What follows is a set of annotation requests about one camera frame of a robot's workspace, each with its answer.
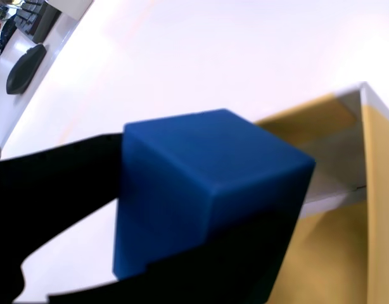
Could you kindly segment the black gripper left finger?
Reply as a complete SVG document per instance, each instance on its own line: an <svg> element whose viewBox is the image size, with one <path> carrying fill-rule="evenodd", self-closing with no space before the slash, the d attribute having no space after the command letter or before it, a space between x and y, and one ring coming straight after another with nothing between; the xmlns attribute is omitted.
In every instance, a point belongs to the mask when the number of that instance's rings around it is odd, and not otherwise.
<svg viewBox="0 0 389 304"><path fill-rule="evenodd" d="M121 154L105 134L0 161L0 303L23 291L31 253L118 197Z"/></svg>

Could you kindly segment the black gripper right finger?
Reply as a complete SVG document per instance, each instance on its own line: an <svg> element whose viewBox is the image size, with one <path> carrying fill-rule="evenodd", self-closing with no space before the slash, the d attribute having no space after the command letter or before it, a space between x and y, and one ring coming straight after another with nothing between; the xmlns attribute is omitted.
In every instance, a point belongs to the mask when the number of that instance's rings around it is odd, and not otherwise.
<svg viewBox="0 0 389 304"><path fill-rule="evenodd" d="M297 216L267 212L203 246L152 263L113 284L49 297L50 303L265 303Z"/></svg>

